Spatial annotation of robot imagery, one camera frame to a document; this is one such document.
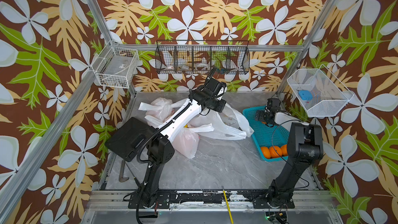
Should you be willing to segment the teal plastic basket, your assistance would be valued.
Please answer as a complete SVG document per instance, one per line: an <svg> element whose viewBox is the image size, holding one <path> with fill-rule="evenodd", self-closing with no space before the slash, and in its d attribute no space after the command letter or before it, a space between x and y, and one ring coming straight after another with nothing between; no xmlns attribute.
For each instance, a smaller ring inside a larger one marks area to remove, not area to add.
<svg viewBox="0 0 398 224"><path fill-rule="evenodd" d="M276 162L282 161L283 159L287 160L288 157L278 157L278 158L270 158L267 159L264 157L261 147L272 147L278 146L282 147L283 145L287 145L289 138L289 131L284 127L268 127L260 121L255 120L257 110L263 110L264 106L251 107L244 109L242 114L246 117L249 122L250 127L254 130L251 138L254 141L254 144L258 150L259 156L263 161L266 162Z"/></svg>

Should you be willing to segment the printed white plastic bag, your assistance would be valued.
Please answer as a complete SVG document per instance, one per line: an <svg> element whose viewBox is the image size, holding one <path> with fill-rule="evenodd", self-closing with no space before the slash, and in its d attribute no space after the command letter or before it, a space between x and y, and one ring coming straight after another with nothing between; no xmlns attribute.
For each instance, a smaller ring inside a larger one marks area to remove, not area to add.
<svg viewBox="0 0 398 224"><path fill-rule="evenodd" d="M141 102L138 109L140 111L146 111L146 115L155 117L160 121L165 121L172 116L175 113L175 109L180 108L184 102L185 100L173 102L170 99L159 97L150 104Z"/></svg>

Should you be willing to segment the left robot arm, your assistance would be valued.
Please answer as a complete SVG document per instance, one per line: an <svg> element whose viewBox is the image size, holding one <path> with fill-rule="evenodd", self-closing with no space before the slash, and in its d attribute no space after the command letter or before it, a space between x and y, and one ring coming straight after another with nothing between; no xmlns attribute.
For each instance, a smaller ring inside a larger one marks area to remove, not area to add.
<svg viewBox="0 0 398 224"><path fill-rule="evenodd" d="M164 165L175 153L172 142L182 128L203 110L222 112L226 101L222 99L226 84L213 78L216 69L213 68L205 79L205 83L195 90L189 90L188 98L165 123L155 128L149 137L145 137L135 145L129 153L138 163L146 164L147 170L143 182L138 186L137 198L130 200L136 203L136 211L140 206L153 207L155 196L159 189L159 180Z"/></svg>

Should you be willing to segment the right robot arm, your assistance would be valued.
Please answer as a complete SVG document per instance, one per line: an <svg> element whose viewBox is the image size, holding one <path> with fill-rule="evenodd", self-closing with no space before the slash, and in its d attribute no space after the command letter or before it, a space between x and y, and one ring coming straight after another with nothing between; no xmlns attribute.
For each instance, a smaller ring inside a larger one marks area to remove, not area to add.
<svg viewBox="0 0 398 224"><path fill-rule="evenodd" d="M268 127L289 131L288 159L280 175L272 181L265 197L272 208L293 208L292 197L297 182L307 168L323 158L322 128L293 117L283 111L280 105L280 99L268 99L264 110L256 112L255 120L265 123Z"/></svg>

